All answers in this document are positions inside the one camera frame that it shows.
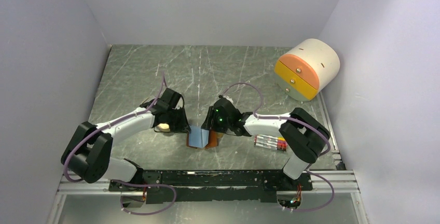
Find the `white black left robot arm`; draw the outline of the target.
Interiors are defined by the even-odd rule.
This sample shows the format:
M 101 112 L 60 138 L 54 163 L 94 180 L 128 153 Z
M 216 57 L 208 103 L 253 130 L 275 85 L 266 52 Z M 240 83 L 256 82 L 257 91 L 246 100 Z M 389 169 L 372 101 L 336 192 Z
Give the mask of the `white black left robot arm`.
M 168 125 L 171 133 L 190 133 L 184 97 L 170 88 L 117 119 L 81 123 L 61 156 L 64 174 L 67 176 L 72 171 L 78 178 L 67 176 L 66 179 L 91 184 L 104 178 L 122 181 L 132 191 L 140 189 L 146 183 L 144 169 L 129 159 L 113 158 L 112 148 L 142 131 L 157 131 L 160 124 Z

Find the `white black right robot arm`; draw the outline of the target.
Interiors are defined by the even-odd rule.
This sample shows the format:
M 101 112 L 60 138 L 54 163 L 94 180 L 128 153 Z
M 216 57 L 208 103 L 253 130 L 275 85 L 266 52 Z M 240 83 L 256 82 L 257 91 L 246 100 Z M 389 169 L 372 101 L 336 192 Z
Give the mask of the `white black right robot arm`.
M 280 176 L 280 184 L 287 190 L 294 189 L 300 182 L 300 175 L 331 149 L 329 130 L 300 107 L 280 115 L 242 113 L 221 96 L 210 106 L 201 127 L 224 134 L 230 131 L 236 136 L 284 138 L 293 151 Z

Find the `brown leather card holder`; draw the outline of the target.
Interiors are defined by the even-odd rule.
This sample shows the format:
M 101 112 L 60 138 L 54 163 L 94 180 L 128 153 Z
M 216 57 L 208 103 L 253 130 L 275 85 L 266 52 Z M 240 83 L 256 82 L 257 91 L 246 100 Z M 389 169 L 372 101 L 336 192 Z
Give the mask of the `brown leather card holder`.
M 212 130 L 205 130 L 201 127 L 190 125 L 190 132 L 187 135 L 186 146 L 197 149 L 209 149 L 218 146 L 217 133 Z

